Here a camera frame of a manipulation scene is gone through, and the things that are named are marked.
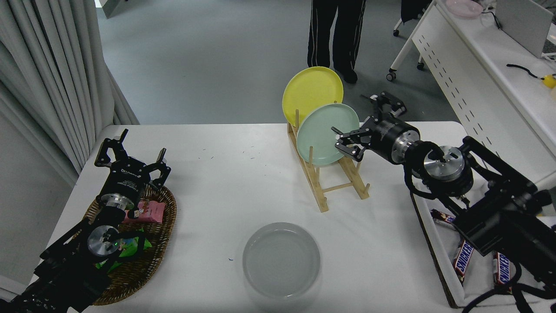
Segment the wicker basket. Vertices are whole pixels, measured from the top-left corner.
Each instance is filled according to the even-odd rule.
[[[151,279],[162,262],[176,221],[176,199],[166,187],[155,191],[147,186],[141,200],[154,200],[166,204],[162,223],[120,224],[118,230],[128,232],[143,228],[145,237],[151,242],[152,247],[145,250],[140,258],[123,263],[108,273],[112,284],[93,305],[112,304],[133,295]],[[85,213],[85,217],[93,220],[97,213],[98,203],[94,201]]]

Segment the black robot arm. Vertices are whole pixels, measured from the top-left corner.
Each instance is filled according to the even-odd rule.
[[[156,189],[164,185],[170,167],[163,159],[166,149],[162,149],[156,162],[150,165],[128,156],[122,145],[126,134],[127,129],[119,138],[106,138],[95,160],[97,167],[110,168],[96,197],[98,215],[93,221],[85,218],[77,223],[41,253],[44,261],[34,271],[38,280],[11,302],[0,300],[0,312],[67,312],[70,307],[82,312],[110,285],[107,272],[114,262],[133,261],[141,255],[145,234],[119,233],[117,228],[125,218],[125,210],[138,212],[137,205],[147,184]],[[114,152],[114,161],[108,156],[109,149]],[[150,173],[154,170],[159,170],[161,175],[151,179]],[[136,237],[137,253],[119,257],[121,240]],[[102,261],[106,263],[96,268],[95,263]]]
[[[387,94],[370,97],[379,111],[384,97]],[[505,254],[545,285],[537,295],[556,298],[556,234],[536,217],[542,206],[552,202],[548,192],[538,191],[524,175],[469,136],[460,147],[439,147],[421,141],[415,127],[392,114],[381,116],[369,117],[357,130],[339,133],[336,148],[358,162],[370,149],[392,164],[402,164],[409,190],[427,199],[438,199],[456,216],[455,229],[481,255],[491,251]],[[481,166],[474,155],[493,170]],[[488,191],[470,206],[465,194],[473,186],[473,171],[488,182]],[[421,179],[430,192],[418,190],[414,177]],[[534,292],[532,287],[523,290]]]

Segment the caster wheel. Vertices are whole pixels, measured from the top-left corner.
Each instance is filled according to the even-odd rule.
[[[388,73],[388,75],[386,75],[386,79],[388,81],[394,81],[396,79],[396,73]]]

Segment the pink snack package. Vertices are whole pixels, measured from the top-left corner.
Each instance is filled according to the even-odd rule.
[[[166,204],[156,201],[141,201],[137,206],[139,208],[139,217],[132,219],[126,218],[124,223],[162,223],[162,216]]]

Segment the white desk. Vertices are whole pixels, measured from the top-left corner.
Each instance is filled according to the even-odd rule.
[[[556,102],[540,81],[506,67],[543,76],[556,72],[554,65],[498,30],[491,14],[461,18],[444,0],[433,2],[412,39],[467,133],[539,187],[556,186]]]
[[[438,144],[459,145],[466,135],[455,122],[412,124]],[[320,213],[285,124],[126,127],[129,155],[149,163],[168,149],[166,185],[177,200],[177,220],[152,280],[128,299],[86,312],[260,312],[249,298],[241,256],[257,229],[278,221],[304,227],[319,245],[319,289],[307,312],[459,311],[442,291],[402,167],[367,152],[360,173],[371,197],[337,190],[327,194],[330,211]],[[124,128],[109,126],[100,138]],[[81,220],[107,171],[88,160],[51,242]],[[325,187],[342,176],[339,166],[321,170]],[[512,306],[474,312],[502,309],[517,312]]]

